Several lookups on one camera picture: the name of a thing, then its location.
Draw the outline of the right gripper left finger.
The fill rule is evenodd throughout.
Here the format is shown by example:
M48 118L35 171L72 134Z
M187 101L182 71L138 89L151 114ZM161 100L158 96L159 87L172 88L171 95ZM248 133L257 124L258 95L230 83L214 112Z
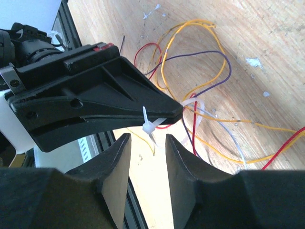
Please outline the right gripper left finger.
M123 227L131 135L62 173L54 168L0 170L3 229L120 229Z

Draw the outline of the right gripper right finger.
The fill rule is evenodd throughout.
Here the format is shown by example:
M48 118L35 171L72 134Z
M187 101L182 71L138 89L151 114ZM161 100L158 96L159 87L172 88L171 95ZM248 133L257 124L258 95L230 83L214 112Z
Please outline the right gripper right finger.
M302 229L302 170L221 171L166 136L166 163L176 229Z

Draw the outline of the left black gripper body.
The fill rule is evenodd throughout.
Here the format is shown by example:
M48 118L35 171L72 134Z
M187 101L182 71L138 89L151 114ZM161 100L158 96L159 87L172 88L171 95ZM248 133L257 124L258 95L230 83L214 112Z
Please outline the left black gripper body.
M20 68L7 67L20 82L6 100L118 100L119 50L112 43L48 54Z

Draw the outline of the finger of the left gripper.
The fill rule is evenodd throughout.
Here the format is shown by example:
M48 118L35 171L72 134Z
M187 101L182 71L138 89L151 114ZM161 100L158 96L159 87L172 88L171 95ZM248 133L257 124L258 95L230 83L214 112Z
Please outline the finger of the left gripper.
M163 123L174 124L181 119L181 112L147 112L153 122L157 118L167 118ZM21 117L21 123L32 137L35 146L44 152L50 152L79 138L99 132L110 131L144 124L143 112L134 114L110 115L65 115L64 112L27 112Z
M126 58L117 57L74 76L14 95L19 119L180 119L182 106L156 88Z

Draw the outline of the white zip tie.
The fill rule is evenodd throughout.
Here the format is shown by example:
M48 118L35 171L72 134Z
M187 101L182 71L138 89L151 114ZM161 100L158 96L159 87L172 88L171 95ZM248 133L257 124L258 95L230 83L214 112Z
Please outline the white zip tie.
M196 97L192 97L187 100L184 100L183 102L181 102L181 105L183 108L185 108L186 106L188 106L192 103L195 103L195 102L198 102L200 105L202 105L203 107L200 107L200 108L204 111L204 109L205 109L204 101L199 98L196 98ZM149 136L149 138L153 141L153 143L156 147L160 147L155 141L153 132L155 131L156 127L161 125L167 118L161 117L161 118L157 118L155 121L151 122L148 119L148 115L147 115L145 106L142 107L142 111L143 111L143 117L144 117L144 124L142 125L142 130Z

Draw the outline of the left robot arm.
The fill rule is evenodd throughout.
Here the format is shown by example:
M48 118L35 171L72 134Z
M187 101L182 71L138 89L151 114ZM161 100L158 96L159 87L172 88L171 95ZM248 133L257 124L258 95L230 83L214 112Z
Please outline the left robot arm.
M45 32L20 23L0 32L2 134L22 153L50 152L99 132L174 124L182 105L161 92L112 43L58 50ZM14 128L17 118L20 129Z

